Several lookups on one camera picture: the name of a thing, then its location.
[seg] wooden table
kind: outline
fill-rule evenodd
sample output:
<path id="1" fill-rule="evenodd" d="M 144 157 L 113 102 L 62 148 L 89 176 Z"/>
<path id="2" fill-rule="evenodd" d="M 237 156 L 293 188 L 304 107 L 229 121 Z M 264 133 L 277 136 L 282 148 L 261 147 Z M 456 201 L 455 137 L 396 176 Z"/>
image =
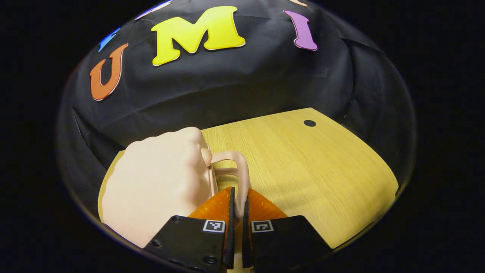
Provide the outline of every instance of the wooden table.
<path id="1" fill-rule="evenodd" d="M 316 126 L 304 124 L 312 120 Z M 252 188 L 289 216 L 304 215 L 335 248 L 392 204 L 398 188 L 387 164 L 365 142 L 312 108 L 202 130 L 213 153 L 237 150 Z M 235 167 L 232 161 L 215 167 Z M 218 179 L 219 189 L 237 177 Z"/>

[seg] orange letter u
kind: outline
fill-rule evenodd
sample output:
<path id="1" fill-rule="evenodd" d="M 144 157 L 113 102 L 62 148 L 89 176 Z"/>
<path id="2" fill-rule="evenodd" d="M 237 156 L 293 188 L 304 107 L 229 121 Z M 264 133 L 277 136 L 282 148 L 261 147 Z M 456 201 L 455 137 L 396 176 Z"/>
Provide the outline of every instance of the orange letter u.
<path id="1" fill-rule="evenodd" d="M 91 73 L 89 73 L 89 76 L 91 76 L 91 96 L 93 96 L 93 99 L 96 101 L 106 98 L 118 85 L 121 78 L 123 50 L 125 50 L 127 46 L 128 44 L 124 44 L 111 53 L 111 77 L 105 85 L 101 83 L 101 68 L 106 62 L 106 59 L 100 61 L 93 70 L 91 70 Z"/>

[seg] orange soft finger pad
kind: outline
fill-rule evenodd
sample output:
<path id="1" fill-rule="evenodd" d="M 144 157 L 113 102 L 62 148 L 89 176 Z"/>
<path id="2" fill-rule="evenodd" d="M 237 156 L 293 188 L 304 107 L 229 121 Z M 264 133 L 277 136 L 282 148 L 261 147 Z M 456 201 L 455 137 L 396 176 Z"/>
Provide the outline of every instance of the orange soft finger pad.
<path id="1" fill-rule="evenodd" d="M 188 217 L 207 220 L 218 220 L 226 222 L 229 225 L 229 198 L 231 196 L 232 187 L 227 187 L 219 191 L 216 195 L 209 198 L 201 206 L 199 206 Z"/>
<path id="2" fill-rule="evenodd" d="M 288 217 L 279 207 L 252 188 L 248 190 L 247 197 L 249 199 L 249 222 Z"/>

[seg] black cloth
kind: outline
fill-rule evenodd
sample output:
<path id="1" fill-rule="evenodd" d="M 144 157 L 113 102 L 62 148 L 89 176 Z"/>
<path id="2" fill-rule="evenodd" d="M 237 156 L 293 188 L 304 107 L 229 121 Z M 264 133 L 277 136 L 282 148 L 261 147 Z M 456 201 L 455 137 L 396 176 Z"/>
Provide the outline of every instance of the black cloth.
<path id="1" fill-rule="evenodd" d="M 416 119 L 406 85 L 386 55 L 354 27 L 309 2 L 224 1 L 237 7 L 234 23 L 246 44 L 209 51 L 204 34 L 195 54 L 155 67 L 156 33 L 172 17 L 195 23 L 219 1 L 173 0 L 168 6 L 121 26 L 97 52 L 95 45 L 69 78 L 57 120 L 61 175 L 89 214 L 98 218 L 97 197 L 106 169 L 130 143 L 195 126 L 205 129 L 294 109 L 312 107 L 340 123 L 390 166 L 400 186 L 412 172 Z M 318 50 L 295 46 L 295 28 L 283 10 L 309 19 Z M 90 71 L 128 43 L 114 92 L 95 101 Z"/>

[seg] black hole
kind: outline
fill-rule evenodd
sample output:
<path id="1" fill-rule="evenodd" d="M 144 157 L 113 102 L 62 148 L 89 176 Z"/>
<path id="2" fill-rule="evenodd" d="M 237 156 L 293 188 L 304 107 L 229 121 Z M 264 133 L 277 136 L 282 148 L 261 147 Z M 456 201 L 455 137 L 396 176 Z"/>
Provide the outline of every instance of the black hole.
<path id="1" fill-rule="evenodd" d="M 157 239 L 154 239 L 153 241 L 151 241 L 151 243 L 156 247 L 162 247 L 162 244 L 160 244 L 160 241 L 158 241 Z"/>
<path id="2" fill-rule="evenodd" d="M 306 126 L 310 126 L 310 127 L 314 127 L 317 125 L 316 122 L 314 122 L 313 120 L 309 120 L 307 119 L 306 121 L 303 122 Z"/>
<path id="3" fill-rule="evenodd" d="M 170 262 L 171 262 L 171 263 L 173 263 L 173 264 L 180 265 L 180 266 L 182 266 L 182 267 L 183 267 L 183 264 L 181 264 L 181 263 L 179 263 L 179 262 L 177 262 L 177 261 L 170 261 Z"/>
<path id="4" fill-rule="evenodd" d="M 271 260 L 271 257 L 269 257 L 267 255 L 263 255 L 263 256 L 258 257 L 258 262 L 262 263 L 262 264 L 265 264 L 265 263 L 269 262 L 270 260 Z"/>
<path id="5" fill-rule="evenodd" d="M 211 256 L 205 256 L 204 262 L 212 264 L 212 263 L 216 263 L 217 259 Z"/>
<path id="6" fill-rule="evenodd" d="M 180 220 L 182 220 L 182 217 L 180 217 L 179 215 L 174 215 L 174 216 L 172 216 L 172 221 L 174 221 L 174 222 L 178 222 L 178 221 L 180 221 Z"/>

